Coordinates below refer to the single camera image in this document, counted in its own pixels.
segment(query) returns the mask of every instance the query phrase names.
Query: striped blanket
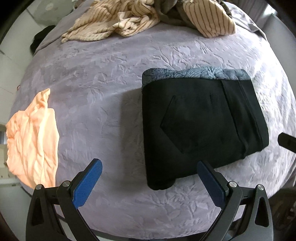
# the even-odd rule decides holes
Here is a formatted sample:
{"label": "striped blanket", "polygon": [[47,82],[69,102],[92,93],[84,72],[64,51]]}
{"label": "striped blanket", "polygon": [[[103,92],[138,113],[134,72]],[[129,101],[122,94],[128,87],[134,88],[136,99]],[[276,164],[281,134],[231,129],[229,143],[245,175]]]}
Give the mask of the striped blanket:
{"label": "striped blanket", "polygon": [[[89,10],[77,19],[65,34],[62,43],[69,40],[98,41],[107,38],[113,32],[130,37],[149,29],[164,19],[161,0],[94,0]],[[172,1],[176,5],[176,15],[184,26],[192,25],[206,38],[235,33],[235,22],[216,0]]]}

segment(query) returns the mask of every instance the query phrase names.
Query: blue rubber pad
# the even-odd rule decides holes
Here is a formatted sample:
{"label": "blue rubber pad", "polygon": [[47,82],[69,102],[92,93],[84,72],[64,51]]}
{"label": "blue rubber pad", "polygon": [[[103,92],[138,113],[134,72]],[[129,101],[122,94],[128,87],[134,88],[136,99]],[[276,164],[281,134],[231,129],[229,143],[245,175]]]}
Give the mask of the blue rubber pad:
{"label": "blue rubber pad", "polygon": [[224,208],[226,203],[225,191],[202,161],[197,163],[197,174],[215,206]]}
{"label": "blue rubber pad", "polygon": [[84,175],[73,192],[73,204],[76,209],[85,204],[96,182],[102,174],[102,162],[99,159],[94,159],[93,162],[93,165]]}

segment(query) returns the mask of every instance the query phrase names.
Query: gray patterned fabric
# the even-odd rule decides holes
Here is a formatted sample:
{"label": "gray patterned fabric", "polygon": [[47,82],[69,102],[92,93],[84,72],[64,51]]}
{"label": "gray patterned fabric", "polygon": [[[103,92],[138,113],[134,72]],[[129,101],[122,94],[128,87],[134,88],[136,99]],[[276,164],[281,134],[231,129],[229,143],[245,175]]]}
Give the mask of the gray patterned fabric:
{"label": "gray patterned fabric", "polygon": [[[130,38],[115,34],[98,42],[61,44],[60,33],[73,25],[86,4],[90,1],[62,19],[41,44],[11,115],[25,110],[39,91],[51,89],[49,107],[55,110],[60,135],[57,185],[71,180],[93,158],[101,159],[103,173],[79,208],[90,228],[137,239],[181,237],[207,230],[220,211],[197,175],[177,179],[164,191],[147,186],[141,76],[149,68],[244,69],[252,78],[270,144],[217,171],[240,186],[261,183],[269,197],[287,182],[295,154],[278,146],[277,136],[296,136],[296,102],[282,66],[261,35],[238,26],[234,35],[206,39],[197,30],[160,23]],[[254,26],[239,8],[227,5],[234,19],[241,18],[246,28]]]}
{"label": "gray patterned fabric", "polygon": [[146,70],[142,75],[142,88],[155,80],[174,78],[250,80],[250,76],[243,69],[222,69],[220,67],[204,66],[176,71],[172,69],[151,68]]}

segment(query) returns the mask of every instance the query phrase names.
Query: peach cloth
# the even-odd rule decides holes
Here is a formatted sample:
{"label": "peach cloth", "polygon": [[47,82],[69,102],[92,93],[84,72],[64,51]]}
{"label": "peach cloth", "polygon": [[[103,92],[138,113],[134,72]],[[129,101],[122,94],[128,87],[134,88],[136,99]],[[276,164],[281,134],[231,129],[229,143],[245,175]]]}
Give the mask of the peach cloth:
{"label": "peach cloth", "polygon": [[50,89],[39,92],[6,124],[9,171],[31,188],[56,185],[59,133],[54,109],[48,108],[49,95]]}

